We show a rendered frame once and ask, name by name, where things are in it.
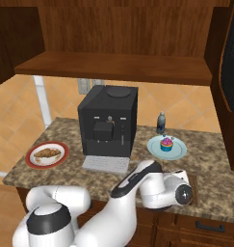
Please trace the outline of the light blue plate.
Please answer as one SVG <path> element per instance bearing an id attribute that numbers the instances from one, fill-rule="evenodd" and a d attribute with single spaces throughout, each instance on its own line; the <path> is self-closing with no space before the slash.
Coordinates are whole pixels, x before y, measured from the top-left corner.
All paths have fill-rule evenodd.
<path id="1" fill-rule="evenodd" d="M 165 138 L 169 138 L 172 141 L 172 147 L 166 151 L 161 148 L 161 141 Z M 147 142 L 147 149 L 154 156 L 164 160 L 180 159 L 187 152 L 187 147 L 181 140 L 169 135 L 158 135 L 151 138 Z"/>

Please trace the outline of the black coffee machine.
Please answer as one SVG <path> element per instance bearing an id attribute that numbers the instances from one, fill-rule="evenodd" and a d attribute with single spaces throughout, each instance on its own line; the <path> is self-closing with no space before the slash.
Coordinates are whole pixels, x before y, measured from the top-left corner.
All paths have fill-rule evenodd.
<path id="1" fill-rule="evenodd" d="M 83 168 L 125 174 L 137 129 L 138 89 L 91 88 L 78 106 Z"/>

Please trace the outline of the wooden cabinet door with mesh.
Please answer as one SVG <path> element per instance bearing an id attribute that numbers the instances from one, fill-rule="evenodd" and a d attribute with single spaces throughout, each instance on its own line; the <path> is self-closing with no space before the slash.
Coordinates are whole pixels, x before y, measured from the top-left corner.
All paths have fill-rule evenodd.
<path id="1" fill-rule="evenodd" d="M 38 8 L 0 6 L 0 85 L 44 50 Z"/>
<path id="2" fill-rule="evenodd" d="M 234 0 L 213 10 L 204 59 L 230 168 L 234 171 Z"/>

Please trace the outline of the brown croissant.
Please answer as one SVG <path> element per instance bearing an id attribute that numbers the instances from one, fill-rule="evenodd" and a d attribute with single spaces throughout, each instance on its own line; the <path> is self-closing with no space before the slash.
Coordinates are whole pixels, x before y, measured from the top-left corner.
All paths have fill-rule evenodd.
<path id="1" fill-rule="evenodd" d="M 44 150 L 36 152 L 34 154 L 34 157 L 49 158 L 49 157 L 60 155 L 60 154 L 61 154 L 61 152 L 57 149 L 44 149 Z"/>

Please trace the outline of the open wooden wall cabinet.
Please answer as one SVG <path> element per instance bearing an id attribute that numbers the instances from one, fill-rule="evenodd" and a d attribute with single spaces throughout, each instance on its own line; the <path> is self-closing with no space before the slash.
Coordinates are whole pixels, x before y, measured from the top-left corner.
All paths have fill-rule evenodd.
<path id="1" fill-rule="evenodd" d="M 206 44 L 230 0 L 65 0 L 39 6 L 45 50 L 17 73 L 208 86 Z"/>

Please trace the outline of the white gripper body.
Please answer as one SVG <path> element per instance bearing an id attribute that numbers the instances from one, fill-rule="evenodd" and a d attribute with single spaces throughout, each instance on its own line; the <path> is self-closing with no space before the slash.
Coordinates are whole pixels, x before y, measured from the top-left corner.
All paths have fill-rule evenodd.
<path id="1" fill-rule="evenodd" d="M 174 184 L 190 184 L 187 172 L 185 170 L 164 173 L 163 178 L 166 186 L 172 186 Z"/>

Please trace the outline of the grey blue bottle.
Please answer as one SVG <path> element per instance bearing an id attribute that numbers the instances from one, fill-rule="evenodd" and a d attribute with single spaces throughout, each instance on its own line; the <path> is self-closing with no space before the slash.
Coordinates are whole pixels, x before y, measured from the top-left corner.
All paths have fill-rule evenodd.
<path id="1" fill-rule="evenodd" d="M 165 132 L 166 117 L 165 113 L 161 112 L 157 119 L 157 133 L 163 134 Z"/>

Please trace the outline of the pink blue cupcake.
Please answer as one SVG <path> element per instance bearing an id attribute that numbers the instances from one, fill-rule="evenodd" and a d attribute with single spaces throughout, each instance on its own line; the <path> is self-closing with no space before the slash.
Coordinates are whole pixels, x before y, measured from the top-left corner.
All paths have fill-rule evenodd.
<path id="1" fill-rule="evenodd" d="M 164 137 L 160 142 L 160 148 L 162 151 L 171 151 L 173 147 L 172 139 L 169 137 Z"/>

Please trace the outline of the white window frame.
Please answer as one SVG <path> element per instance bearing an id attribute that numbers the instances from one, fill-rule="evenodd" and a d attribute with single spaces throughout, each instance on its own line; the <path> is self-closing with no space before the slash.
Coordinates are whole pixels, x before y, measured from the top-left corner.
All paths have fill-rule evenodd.
<path id="1" fill-rule="evenodd" d="M 51 125 L 52 120 L 43 77 L 40 75 L 34 75 L 34 84 L 39 100 L 39 108 L 42 115 L 43 125 L 44 128 L 47 128 Z"/>

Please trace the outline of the red rimmed white plate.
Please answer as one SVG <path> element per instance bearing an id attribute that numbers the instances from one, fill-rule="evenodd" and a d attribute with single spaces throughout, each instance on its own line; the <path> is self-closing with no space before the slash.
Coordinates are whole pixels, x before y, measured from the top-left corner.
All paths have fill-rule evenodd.
<path id="1" fill-rule="evenodd" d="M 34 157 L 34 154 L 36 152 L 44 149 L 57 149 L 61 152 L 61 154 L 49 158 Z M 62 164 L 64 161 L 66 161 L 68 155 L 69 148 L 67 144 L 59 141 L 48 141 L 35 145 L 31 149 L 29 149 L 25 156 L 25 162 L 33 169 L 45 170 Z"/>

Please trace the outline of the grey wall outlet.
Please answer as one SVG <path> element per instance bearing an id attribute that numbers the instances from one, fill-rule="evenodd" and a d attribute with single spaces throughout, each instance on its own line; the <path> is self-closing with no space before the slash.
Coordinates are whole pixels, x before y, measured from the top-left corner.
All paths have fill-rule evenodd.
<path id="1" fill-rule="evenodd" d="M 101 79 L 88 79 L 88 78 L 79 78 L 78 82 L 78 92 L 80 95 L 86 95 L 93 86 L 95 85 L 104 85 L 105 81 Z"/>

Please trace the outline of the wooden drawer front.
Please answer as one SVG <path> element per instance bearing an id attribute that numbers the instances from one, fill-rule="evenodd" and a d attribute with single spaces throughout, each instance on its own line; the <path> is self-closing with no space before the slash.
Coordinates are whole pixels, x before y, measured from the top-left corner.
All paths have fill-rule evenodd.
<path id="1" fill-rule="evenodd" d="M 225 233 L 198 229 L 195 226 L 195 221 L 200 221 L 202 225 L 213 227 L 224 225 Z M 234 223 L 179 214 L 175 216 L 174 222 L 180 231 L 187 233 L 193 240 L 198 239 L 201 243 L 207 243 L 216 247 L 234 247 Z"/>

